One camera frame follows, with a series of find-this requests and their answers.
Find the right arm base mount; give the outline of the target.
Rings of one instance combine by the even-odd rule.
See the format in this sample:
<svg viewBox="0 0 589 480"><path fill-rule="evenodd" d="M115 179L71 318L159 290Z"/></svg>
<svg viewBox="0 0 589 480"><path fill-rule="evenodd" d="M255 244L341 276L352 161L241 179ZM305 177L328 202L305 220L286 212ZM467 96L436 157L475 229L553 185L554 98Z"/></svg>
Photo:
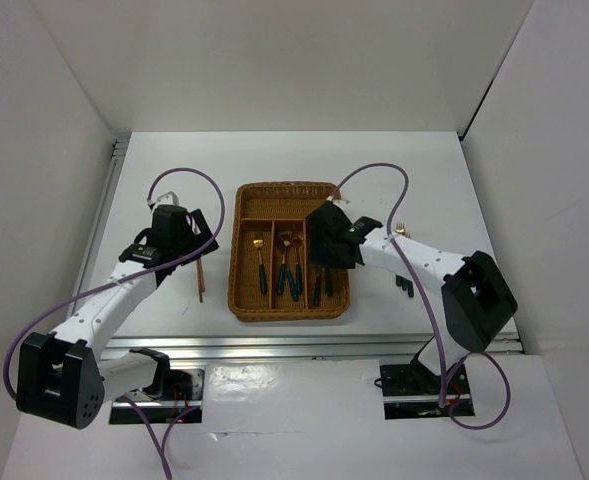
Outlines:
<svg viewBox="0 0 589 480"><path fill-rule="evenodd" d="M440 378L417 361L407 364L383 364L373 383L382 391L386 420L429 419L475 415L471 389L464 366L460 367L447 389L446 403L440 407Z"/></svg>

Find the brown wicker cutlery tray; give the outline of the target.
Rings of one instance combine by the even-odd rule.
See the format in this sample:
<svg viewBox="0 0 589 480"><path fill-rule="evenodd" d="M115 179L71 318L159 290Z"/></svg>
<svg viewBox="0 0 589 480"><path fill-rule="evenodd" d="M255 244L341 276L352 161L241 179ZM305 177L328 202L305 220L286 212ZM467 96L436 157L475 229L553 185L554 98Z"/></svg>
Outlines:
<svg viewBox="0 0 589 480"><path fill-rule="evenodd" d="M320 305L313 305L315 268L310 263L307 216L335 190L327 182L262 182L246 184L237 190L228 287L228 307L242 322L329 320L346 312L350 305L349 274L331 269L333 296L325 295L324 268ZM287 281L277 294L279 267L283 253L281 236L288 234L291 246L287 264L295 279L293 238L302 239L303 295L295 302ZM258 259L253 240L262 238L263 261L268 293L259 288Z"/></svg>

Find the aluminium left rail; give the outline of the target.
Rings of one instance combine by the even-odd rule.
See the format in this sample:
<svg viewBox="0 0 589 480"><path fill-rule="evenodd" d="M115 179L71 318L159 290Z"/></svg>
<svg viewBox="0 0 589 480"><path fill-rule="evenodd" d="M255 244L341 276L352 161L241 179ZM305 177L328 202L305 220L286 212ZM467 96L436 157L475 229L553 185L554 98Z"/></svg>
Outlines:
<svg viewBox="0 0 589 480"><path fill-rule="evenodd" d="M105 182L102 187L100 200L74 286L74 295L81 293L89 285L91 280L131 135L131 132L120 133L114 138Z"/></svg>

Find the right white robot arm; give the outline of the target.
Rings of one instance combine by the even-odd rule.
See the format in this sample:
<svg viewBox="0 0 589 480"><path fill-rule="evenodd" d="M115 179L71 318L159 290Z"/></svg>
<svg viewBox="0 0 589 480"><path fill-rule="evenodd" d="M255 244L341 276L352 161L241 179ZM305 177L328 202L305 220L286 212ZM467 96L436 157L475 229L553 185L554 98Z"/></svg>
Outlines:
<svg viewBox="0 0 589 480"><path fill-rule="evenodd" d="M413 359L410 379L434 391L451 368L480 354L518 310L518 303L493 257L439 250L389 230L373 218L355 221L327 200L306 218L310 262L332 269L379 268L429 292L442 306L428 307L433 337Z"/></svg>

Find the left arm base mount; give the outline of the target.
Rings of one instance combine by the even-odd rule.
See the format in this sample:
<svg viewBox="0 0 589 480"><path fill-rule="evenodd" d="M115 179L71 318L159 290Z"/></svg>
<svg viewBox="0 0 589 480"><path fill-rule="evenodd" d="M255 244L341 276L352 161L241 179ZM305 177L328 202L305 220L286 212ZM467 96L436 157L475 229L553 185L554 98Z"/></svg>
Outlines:
<svg viewBox="0 0 589 480"><path fill-rule="evenodd" d="M179 367L170 363L170 370L162 380L160 393L150 395L143 390L125 394L142 411L152 425L199 424L203 418L205 367L189 364Z"/></svg>

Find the copper chopstick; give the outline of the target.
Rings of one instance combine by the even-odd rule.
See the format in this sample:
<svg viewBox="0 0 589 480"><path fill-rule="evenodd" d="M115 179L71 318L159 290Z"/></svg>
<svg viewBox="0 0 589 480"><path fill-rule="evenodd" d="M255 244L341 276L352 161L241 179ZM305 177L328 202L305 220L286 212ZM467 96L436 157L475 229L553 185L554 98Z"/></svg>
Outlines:
<svg viewBox="0 0 589 480"><path fill-rule="evenodd" d="M203 268L202 258L199 258L198 261L197 261L197 270L198 270L198 276L199 276L199 290L200 290L200 293L205 293L206 286L205 286L204 268Z"/></svg>
<svg viewBox="0 0 589 480"><path fill-rule="evenodd" d="M200 258L196 261L196 271L197 271L197 288L198 288L199 303L203 303L205 285L204 285L204 277L203 277L202 260Z"/></svg>

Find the aluminium front rail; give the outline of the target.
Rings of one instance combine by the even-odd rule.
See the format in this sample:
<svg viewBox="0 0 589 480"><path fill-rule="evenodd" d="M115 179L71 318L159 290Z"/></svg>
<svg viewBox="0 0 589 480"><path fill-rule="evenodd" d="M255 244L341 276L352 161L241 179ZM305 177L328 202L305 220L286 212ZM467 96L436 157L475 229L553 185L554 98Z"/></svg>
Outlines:
<svg viewBox="0 0 589 480"><path fill-rule="evenodd" d="M393 358L406 361L428 341L426 335L304 335L235 337L120 337L101 353L103 360L131 349L149 348L176 361L206 363L284 362Z"/></svg>

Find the aluminium rail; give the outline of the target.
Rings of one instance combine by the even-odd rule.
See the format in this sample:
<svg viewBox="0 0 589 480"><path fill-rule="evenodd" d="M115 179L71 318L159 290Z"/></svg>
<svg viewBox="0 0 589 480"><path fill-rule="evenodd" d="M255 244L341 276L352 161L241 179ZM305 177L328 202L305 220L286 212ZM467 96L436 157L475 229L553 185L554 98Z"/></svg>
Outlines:
<svg viewBox="0 0 589 480"><path fill-rule="evenodd" d="M428 341L426 335L304 335L235 337L120 337L101 353L103 360L131 349L149 348L176 361L206 363L284 362L393 358L406 361Z"/></svg>
<svg viewBox="0 0 589 480"><path fill-rule="evenodd" d="M89 285L91 280L131 135L131 132L120 133L114 138L105 182L102 187L100 200L74 286L74 295L81 293Z"/></svg>

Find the small gold spoon green handle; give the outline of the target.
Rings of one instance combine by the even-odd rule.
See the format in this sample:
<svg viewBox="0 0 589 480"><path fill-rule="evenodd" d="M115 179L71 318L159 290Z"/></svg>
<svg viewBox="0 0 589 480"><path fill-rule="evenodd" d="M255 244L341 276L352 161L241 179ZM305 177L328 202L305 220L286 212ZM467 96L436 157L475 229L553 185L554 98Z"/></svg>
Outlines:
<svg viewBox="0 0 589 480"><path fill-rule="evenodd" d="M293 247L294 247L294 253L295 253L296 289L297 289L297 293L299 296L303 295L303 290L304 290L303 269L302 269L302 261L301 261L301 245L302 245L302 239L298 234L296 234L293 238Z"/></svg>

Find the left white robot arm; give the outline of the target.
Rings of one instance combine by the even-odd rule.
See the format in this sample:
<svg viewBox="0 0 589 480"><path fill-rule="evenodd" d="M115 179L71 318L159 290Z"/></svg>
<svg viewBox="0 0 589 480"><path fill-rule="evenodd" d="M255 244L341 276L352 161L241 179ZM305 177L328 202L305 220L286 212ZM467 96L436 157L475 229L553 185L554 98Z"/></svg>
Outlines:
<svg viewBox="0 0 589 480"><path fill-rule="evenodd" d="M136 347L115 360L101 354L117 330L177 267L217 250L201 210L163 204L152 224L120 254L108 280L47 334L30 333L19 349L19 411L76 429L101 406L133 391L160 399L172 387L167 355Z"/></svg>

